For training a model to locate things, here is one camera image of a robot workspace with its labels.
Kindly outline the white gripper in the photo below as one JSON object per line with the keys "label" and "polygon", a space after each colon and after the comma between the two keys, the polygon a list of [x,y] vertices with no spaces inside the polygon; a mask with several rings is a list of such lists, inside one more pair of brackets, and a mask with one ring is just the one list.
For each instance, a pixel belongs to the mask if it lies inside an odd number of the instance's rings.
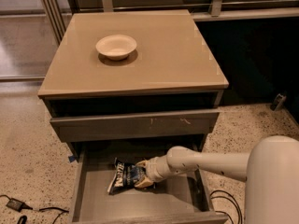
{"label": "white gripper", "polygon": [[168,164],[166,156],[139,161],[136,166],[146,168],[147,174],[134,184],[136,189],[145,189],[152,186],[154,182],[161,182],[176,173],[175,169]]}

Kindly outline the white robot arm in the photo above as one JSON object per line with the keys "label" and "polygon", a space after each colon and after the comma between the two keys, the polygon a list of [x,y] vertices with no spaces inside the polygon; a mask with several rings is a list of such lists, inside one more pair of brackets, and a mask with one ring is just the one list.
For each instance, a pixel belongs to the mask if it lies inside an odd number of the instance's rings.
{"label": "white robot arm", "polygon": [[299,224],[299,141],[262,139],[249,153],[207,153],[171,147],[140,161],[150,182],[197,169],[245,184],[245,224]]}

